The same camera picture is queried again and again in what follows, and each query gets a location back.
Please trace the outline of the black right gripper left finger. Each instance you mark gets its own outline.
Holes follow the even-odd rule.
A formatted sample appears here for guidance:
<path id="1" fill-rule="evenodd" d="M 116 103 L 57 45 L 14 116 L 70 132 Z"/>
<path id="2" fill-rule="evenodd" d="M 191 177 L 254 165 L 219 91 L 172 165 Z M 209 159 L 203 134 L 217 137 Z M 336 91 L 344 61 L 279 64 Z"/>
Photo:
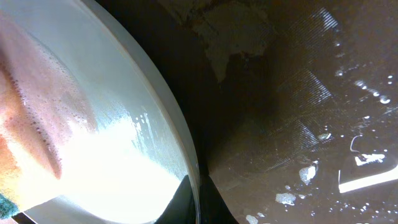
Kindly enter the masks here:
<path id="1" fill-rule="evenodd" d="M 196 207 L 189 176 L 185 176 L 155 224 L 196 224 Z"/>

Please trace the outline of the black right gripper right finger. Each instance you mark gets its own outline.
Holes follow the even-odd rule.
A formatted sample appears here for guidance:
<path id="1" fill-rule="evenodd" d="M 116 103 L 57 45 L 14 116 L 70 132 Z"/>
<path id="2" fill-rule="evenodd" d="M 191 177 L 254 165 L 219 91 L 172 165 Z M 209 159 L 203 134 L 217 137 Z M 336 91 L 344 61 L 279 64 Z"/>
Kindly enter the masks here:
<path id="1" fill-rule="evenodd" d="M 210 176 L 201 176 L 201 224 L 238 224 Z"/>

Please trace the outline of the grey-green plate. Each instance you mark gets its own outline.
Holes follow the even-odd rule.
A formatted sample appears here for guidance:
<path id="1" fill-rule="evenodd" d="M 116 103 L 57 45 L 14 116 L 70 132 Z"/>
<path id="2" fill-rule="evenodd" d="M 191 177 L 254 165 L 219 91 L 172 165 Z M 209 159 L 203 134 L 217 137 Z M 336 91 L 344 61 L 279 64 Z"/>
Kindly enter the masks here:
<path id="1" fill-rule="evenodd" d="M 192 137 L 162 75 L 94 1 L 1 2 L 1 222 L 155 223 Z"/>

